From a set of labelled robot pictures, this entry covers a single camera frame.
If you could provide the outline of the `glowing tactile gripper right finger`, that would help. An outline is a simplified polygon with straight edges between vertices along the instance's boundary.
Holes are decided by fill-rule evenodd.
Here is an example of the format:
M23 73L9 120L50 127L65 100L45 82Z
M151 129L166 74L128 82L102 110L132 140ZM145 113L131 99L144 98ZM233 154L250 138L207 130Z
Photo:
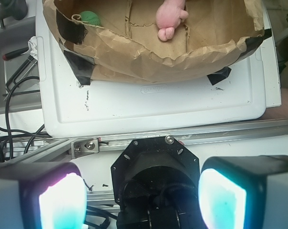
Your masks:
M198 185L209 229L288 229L288 156L213 156Z

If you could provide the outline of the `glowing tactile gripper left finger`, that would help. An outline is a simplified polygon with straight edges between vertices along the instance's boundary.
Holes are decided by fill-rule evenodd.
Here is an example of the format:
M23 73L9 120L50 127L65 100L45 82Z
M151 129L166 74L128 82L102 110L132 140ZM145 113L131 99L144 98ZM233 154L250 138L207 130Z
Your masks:
M80 229L86 205L74 163L0 164L0 229Z

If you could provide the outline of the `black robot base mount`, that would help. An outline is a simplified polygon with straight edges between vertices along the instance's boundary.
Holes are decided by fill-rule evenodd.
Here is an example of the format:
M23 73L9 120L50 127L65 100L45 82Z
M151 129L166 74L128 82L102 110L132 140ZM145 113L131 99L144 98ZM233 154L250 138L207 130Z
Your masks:
M129 145L111 166L119 229L203 229L199 159L185 146Z

